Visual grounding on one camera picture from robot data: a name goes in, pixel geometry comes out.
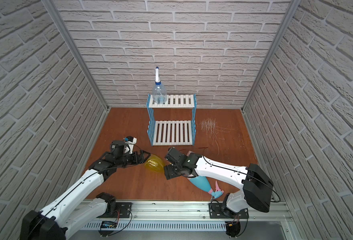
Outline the yellow spray bottle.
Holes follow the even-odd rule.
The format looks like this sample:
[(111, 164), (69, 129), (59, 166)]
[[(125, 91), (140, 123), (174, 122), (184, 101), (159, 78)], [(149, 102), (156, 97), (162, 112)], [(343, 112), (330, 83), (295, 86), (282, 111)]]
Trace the yellow spray bottle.
[(150, 157), (144, 163), (147, 170), (155, 173), (164, 173), (164, 162), (161, 158), (156, 155), (150, 155)]

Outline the clear spray bottle blue cap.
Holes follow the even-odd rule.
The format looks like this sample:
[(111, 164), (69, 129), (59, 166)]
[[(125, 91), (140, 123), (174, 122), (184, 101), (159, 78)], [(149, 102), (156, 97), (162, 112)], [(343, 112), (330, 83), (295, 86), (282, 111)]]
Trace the clear spray bottle blue cap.
[(156, 104), (165, 104), (167, 100), (167, 91), (159, 78), (159, 67), (155, 68), (155, 85), (152, 88), (153, 101)]

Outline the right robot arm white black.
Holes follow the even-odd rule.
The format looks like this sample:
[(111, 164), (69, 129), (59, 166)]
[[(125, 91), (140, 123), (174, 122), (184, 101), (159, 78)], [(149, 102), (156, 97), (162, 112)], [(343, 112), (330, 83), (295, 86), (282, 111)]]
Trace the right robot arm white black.
[(212, 188), (207, 178), (238, 188), (237, 192), (226, 194), (220, 206), (221, 214), (228, 218), (248, 208), (262, 213), (270, 211), (274, 184), (256, 164), (232, 166), (193, 152), (185, 155), (175, 148), (169, 148), (165, 159), (169, 162), (163, 168), (167, 180), (185, 177), (194, 186), (210, 194), (213, 200), (222, 196), (224, 191), (218, 185)]

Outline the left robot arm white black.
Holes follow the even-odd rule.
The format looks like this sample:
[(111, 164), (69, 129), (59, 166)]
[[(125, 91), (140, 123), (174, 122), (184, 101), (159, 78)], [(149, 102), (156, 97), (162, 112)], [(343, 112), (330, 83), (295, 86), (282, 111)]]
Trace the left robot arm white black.
[(99, 194), (90, 204), (76, 207), (119, 168), (141, 165), (150, 157), (147, 151), (134, 150), (136, 138), (113, 141), (109, 151), (93, 162), (88, 170), (52, 203), (40, 211), (30, 211), (22, 220), (21, 240), (67, 240), (87, 223), (115, 211), (114, 196)]

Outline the blue white slatted shelf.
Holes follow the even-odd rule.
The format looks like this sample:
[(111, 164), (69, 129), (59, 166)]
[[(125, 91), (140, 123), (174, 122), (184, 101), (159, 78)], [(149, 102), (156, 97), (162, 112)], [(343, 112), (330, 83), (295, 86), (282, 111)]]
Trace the blue white slatted shelf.
[[(164, 104), (157, 104), (152, 95), (147, 96), (149, 116), (147, 135), (152, 146), (193, 146), (196, 140), (196, 95), (169, 95)], [(157, 121), (154, 109), (190, 109), (191, 120)]]

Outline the teal pink spray bottle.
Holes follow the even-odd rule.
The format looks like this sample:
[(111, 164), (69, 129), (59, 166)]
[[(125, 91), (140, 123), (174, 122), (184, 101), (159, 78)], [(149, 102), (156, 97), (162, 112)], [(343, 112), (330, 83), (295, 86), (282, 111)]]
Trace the teal pink spray bottle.
[(215, 182), (215, 189), (213, 189), (206, 177), (197, 176), (189, 178), (189, 181), (200, 190), (211, 195), (211, 200), (215, 200), (224, 194), (224, 191), (219, 188), (218, 182)]

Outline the green circuit board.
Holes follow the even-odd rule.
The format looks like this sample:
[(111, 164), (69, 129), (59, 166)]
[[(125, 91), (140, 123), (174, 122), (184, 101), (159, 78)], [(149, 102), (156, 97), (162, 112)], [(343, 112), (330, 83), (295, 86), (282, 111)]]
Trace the green circuit board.
[(115, 229), (117, 225), (118, 225), (117, 222), (102, 221), (100, 225), (100, 229)]

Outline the black round connector box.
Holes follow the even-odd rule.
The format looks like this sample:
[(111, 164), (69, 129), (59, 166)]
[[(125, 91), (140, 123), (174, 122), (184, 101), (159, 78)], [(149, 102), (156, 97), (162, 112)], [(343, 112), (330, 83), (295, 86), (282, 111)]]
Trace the black round connector box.
[(225, 222), (226, 235), (235, 238), (241, 232), (241, 224), (239, 222)]

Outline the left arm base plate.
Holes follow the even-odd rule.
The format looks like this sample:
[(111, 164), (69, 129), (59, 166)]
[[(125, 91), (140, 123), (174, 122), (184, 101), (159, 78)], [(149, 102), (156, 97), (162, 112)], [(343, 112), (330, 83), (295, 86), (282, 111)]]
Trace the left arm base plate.
[(98, 218), (123, 218), (129, 219), (131, 216), (131, 202), (115, 202), (108, 204), (106, 212)]

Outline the aluminium front rail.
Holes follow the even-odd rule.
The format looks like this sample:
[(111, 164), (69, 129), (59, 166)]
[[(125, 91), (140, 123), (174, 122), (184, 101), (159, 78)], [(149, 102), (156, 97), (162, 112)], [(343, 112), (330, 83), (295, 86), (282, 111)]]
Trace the aluminium front rail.
[[(60, 226), (65, 226), (73, 222), (89, 223), (93, 220), (104, 221), (230, 221), (232, 219), (211, 219), (209, 214), (210, 202), (194, 201), (119, 201), (131, 202), (131, 216), (129, 219), (123, 218), (98, 218), (107, 209), (104, 200), (82, 201), (75, 205), (73, 211), (68, 212), (68, 205), (63, 208), (51, 208), (47, 218), (54, 217)], [(276, 221), (291, 222), (293, 220), (285, 203), (272, 203), (268, 213), (262, 213), (252, 208), (247, 209), (249, 221)]]

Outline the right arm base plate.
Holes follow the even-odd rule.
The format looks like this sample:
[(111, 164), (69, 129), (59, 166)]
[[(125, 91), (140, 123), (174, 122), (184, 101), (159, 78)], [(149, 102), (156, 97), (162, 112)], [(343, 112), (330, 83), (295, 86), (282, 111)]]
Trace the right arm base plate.
[(211, 219), (240, 219), (245, 220), (249, 218), (247, 209), (241, 210), (238, 213), (231, 211), (229, 208), (225, 207), (224, 203), (213, 201), (208, 203), (209, 214)]

